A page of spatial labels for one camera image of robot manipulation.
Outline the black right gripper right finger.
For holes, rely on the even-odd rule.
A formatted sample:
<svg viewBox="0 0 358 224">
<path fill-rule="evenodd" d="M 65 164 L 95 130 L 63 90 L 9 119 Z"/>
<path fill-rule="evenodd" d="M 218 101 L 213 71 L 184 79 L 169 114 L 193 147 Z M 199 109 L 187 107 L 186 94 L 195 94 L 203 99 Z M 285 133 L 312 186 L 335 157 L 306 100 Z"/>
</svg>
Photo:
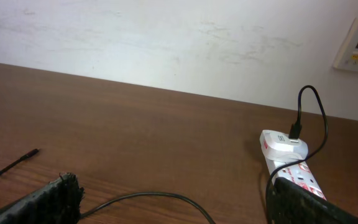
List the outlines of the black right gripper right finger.
<svg viewBox="0 0 358 224">
<path fill-rule="evenodd" d="M 279 177 L 266 193 L 267 221 L 274 224 L 358 224 L 358 217 Z"/>
</svg>

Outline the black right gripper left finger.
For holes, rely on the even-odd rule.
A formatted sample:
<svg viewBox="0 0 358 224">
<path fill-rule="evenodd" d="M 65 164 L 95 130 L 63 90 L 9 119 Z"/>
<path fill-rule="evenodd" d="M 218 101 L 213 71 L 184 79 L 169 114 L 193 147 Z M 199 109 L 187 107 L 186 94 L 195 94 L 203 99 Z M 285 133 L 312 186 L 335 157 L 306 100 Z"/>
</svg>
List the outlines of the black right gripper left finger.
<svg viewBox="0 0 358 224">
<path fill-rule="evenodd" d="M 0 208 L 0 224 L 76 224 L 84 188 L 65 173 L 41 189 Z"/>
</svg>

